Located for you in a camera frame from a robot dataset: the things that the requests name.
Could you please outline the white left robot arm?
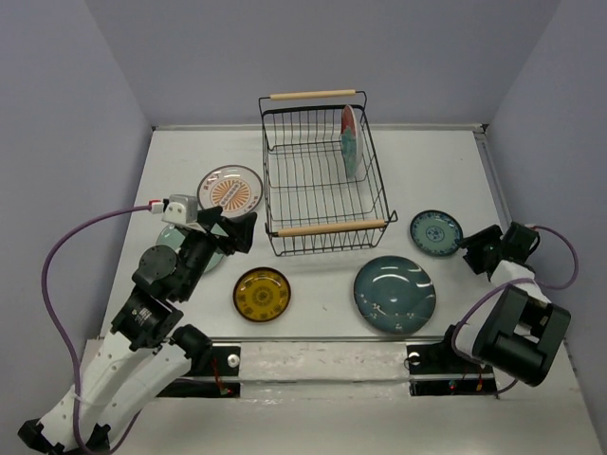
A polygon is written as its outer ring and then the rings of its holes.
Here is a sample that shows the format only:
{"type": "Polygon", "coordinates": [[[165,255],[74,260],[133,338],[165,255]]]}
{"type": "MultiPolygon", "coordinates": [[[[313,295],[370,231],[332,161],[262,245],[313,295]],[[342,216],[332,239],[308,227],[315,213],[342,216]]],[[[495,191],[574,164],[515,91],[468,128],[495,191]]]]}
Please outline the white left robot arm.
{"type": "Polygon", "coordinates": [[[190,299],[216,251],[247,254],[253,244],[256,212],[227,218],[221,207],[198,207],[194,198],[172,195],[127,213],[160,214],[185,238],[178,250],[151,246],[132,275],[133,290],[113,318],[109,333],[88,365],[82,365],[59,321],[48,292],[48,271],[60,247],[94,224],[119,216],[97,216],[70,230],[46,256],[41,275],[43,301],[70,355],[73,386],[44,416],[18,431],[23,443],[42,454],[112,454],[138,413],[173,380],[199,374],[210,363],[211,340],[191,324],[180,325],[176,305],[190,299]]]}

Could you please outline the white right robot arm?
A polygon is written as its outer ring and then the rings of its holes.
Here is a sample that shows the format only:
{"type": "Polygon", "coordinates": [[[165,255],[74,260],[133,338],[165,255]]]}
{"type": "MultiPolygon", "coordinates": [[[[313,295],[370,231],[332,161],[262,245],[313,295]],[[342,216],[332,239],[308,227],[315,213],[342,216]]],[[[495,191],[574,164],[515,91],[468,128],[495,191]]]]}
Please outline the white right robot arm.
{"type": "Polygon", "coordinates": [[[468,363],[488,365],[514,383],[539,386],[547,377],[568,330],[571,314],[553,303],[544,289],[562,290],[576,280],[579,258],[573,245],[555,229],[513,222],[506,231],[487,227],[457,242],[464,260],[492,289],[445,333],[436,349],[438,364],[457,372],[468,363]],[[574,270],[562,285],[541,283],[529,257],[541,231],[560,238],[572,254],[574,270]]]}

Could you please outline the large dark teal plate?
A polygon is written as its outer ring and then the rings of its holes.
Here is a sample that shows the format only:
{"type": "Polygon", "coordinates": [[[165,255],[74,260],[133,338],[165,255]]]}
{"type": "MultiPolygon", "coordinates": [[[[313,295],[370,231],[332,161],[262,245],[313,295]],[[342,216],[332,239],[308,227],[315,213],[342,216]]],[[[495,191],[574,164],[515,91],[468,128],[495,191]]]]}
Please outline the large dark teal plate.
{"type": "Polygon", "coordinates": [[[353,295],[365,321],[388,335],[409,336],[421,330],[437,301],[433,281],[420,265],[390,255],[374,258],[359,270],[353,295]]]}

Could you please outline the white plate orange sunburst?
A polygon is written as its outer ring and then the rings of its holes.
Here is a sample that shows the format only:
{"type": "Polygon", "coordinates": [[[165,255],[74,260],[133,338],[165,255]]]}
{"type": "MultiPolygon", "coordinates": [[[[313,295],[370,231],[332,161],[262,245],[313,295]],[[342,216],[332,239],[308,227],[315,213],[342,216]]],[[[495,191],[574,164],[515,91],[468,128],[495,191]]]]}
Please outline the white plate orange sunburst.
{"type": "Polygon", "coordinates": [[[198,184],[202,209],[221,207],[229,218],[254,211],[261,202],[263,183],[255,171],[241,165],[225,165],[207,173],[198,184]]]}

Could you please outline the yellow brown rimmed plate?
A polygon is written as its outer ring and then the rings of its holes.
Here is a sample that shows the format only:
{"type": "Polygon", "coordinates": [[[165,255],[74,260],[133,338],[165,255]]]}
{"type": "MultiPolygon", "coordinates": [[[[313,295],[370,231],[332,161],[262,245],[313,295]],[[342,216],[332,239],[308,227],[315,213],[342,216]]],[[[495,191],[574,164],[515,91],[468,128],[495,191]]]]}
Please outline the yellow brown rimmed plate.
{"type": "Polygon", "coordinates": [[[279,270],[256,267],[244,273],[232,291],[237,313],[247,321],[266,323],[279,318],[292,297],[290,283],[279,270]]]}

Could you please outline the small blue floral plate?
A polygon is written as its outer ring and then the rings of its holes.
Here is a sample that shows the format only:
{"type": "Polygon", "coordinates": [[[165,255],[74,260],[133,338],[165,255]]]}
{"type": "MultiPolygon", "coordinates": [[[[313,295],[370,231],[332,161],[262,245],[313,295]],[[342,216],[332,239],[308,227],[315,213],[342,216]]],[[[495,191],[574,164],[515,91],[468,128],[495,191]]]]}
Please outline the small blue floral plate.
{"type": "Polygon", "coordinates": [[[463,229],[448,213],[428,209],[419,212],[409,225],[414,245],[432,257],[449,257],[459,249],[464,238],[463,229]]]}

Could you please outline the pale green plate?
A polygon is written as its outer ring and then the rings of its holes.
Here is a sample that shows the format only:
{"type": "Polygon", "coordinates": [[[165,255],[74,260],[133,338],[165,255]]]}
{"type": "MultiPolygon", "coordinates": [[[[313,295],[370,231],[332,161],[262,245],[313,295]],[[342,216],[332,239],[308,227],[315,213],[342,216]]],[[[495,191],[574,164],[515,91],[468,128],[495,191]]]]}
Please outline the pale green plate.
{"type": "MultiPolygon", "coordinates": [[[[156,237],[156,245],[168,246],[173,251],[178,252],[185,240],[185,237],[186,235],[177,227],[174,225],[167,225],[156,237]]],[[[209,273],[216,268],[222,262],[223,258],[223,253],[219,249],[216,249],[205,268],[205,273],[209,273]]]]}

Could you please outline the red teal flower plate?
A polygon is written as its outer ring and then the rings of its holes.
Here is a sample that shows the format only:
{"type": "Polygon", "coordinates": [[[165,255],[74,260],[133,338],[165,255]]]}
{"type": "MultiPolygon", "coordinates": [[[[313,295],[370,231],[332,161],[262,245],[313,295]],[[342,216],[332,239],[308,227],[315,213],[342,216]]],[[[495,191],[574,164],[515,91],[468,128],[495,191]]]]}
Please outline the red teal flower plate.
{"type": "Polygon", "coordinates": [[[362,161],[363,138],[359,119],[351,105],[341,112],[340,150],[346,177],[355,178],[362,161]]]}

